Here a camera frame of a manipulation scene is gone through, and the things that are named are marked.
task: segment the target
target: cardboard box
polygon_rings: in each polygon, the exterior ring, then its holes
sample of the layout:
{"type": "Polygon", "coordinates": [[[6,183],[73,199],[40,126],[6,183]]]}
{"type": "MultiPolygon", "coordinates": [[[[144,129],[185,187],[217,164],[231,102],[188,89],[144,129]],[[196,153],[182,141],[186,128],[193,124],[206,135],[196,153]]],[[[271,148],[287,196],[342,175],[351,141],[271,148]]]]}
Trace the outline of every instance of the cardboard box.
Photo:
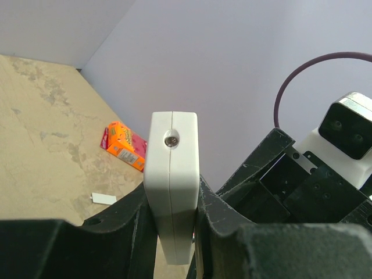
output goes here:
{"type": "Polygon", "coordinates": [[[123,123],[110,123],[100,146],[137,170],[144,170],[147,142],[123,123]]]}

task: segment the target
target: white paper scrap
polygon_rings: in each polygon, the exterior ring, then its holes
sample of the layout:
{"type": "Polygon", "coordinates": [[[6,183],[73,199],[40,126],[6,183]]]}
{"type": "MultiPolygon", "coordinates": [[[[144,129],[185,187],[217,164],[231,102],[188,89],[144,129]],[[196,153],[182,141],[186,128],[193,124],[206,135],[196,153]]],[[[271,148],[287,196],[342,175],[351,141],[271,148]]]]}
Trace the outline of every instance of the white paper scrap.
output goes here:
{"type": "Polygon", "coordinates": [[[112,205],[116,202],[116,196],[92,193],[92,201],[102,205],[112,205]]]}

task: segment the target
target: purple cable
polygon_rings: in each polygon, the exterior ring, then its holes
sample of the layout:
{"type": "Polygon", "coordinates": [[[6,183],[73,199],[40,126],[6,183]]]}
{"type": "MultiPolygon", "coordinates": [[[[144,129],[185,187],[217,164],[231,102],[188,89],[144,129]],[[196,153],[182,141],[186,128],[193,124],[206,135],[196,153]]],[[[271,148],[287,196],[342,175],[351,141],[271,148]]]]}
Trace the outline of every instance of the purple cable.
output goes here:
{"type": "Polygon", "coordinates": [[[313,66],[315,64],[318,64],[323,61],[332,60],[332,59],[340,59],[340,58],[351,58],[351,59],[358,59],[363,61],[372,62],[372,55],[368,53],[363,52],[354,52],[354,51],[345,51],[345,52],[334,52],[329,53],[325,55],[321,55],[317,58],[314,58],[310,61],[307,61],[306,63],[299,66],[296,70],[294,70],[283,82],[282,86],[280,87],[277,97],[275,99],[275,105],[274,105],[274,125],[276,128],[280,128],[279,126],[279,105],[281,97],[283,96],[283,93],[285,89],[287,88],[288,84],[302,71],[307,69],[310,66],[313,66]]]}

